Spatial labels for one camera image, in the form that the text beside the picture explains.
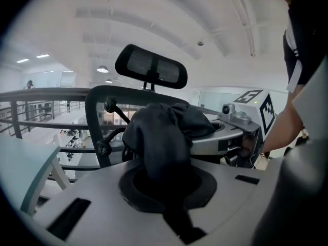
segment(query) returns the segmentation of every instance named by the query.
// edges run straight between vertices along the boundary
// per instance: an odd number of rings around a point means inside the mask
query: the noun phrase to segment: metal railing
[[[49,122],[50,120],[46,120],[46,118],[40,119],[40,117],[47,114],[48,116],[51,116],[51,119],[53,120],[54,118],[59,117],[64,113],[84,109],[84,101],[87,94],[89,93],[89,90],[90,89],[84,88],[42,88],[1,93],[0,104],[9,102],[10,106],[4,108],[0,107],[0,115],[6,114],[4,117],[0,116],[0,122],[8,124],[6,128],[0,130],[0,133],[4,133],[5,131],[13,128],[14,134],[9,135],[15,135],[17,138],[23,138],[24,132],[30,132],[33,128],[88,130],[89,127],[87,124],[53,123]],[[67,103],[61,104],[60,101],[70,101],[70,106],[67,107]],[[122,105],[121,108],[123,109],[123,111],[137,111],[140,106]],[[200,109],[205,114],[218,114],[218,112],[216,111],[207,110],[200,107],[196,108]],[[100,128],[106,131],[111,131],[122,127],[126,127],[126,125],[100,125]],[[114,144],[112,146],[112,152],[120,152],[123,149],[123,145]],[[93,148],[60,147],[59,152],[95,153],[95,150]],[[61,165],[61,167],[63,170],[69,171],[94,171],[100,168],[99,166],[70,165]]]

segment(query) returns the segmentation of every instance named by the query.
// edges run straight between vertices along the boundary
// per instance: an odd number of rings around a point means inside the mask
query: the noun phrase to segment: white ceiling
[[[182,62],[189,88],[284,90],[287,9],[282,0],[33,0],[12,28],[15,37],[29,44],[21,43],[21,55],[8,61],[47,52],[49,61],[58,61],[91,83],[110,78],[122,79],[114,85],[139,87],[114,70],[121,50],[136,44]],[[204,46],[197,45],[199,40]],[[10,37],[7,44],[12,47]],[[99,65],[110,72],[99,74]]]

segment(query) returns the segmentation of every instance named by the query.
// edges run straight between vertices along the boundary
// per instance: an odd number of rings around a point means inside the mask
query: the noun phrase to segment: desk
[[[49,173],[61,189],[70,186],[56,154],[59,147],[0,136],[0,183],[12,206],[33,214]]]

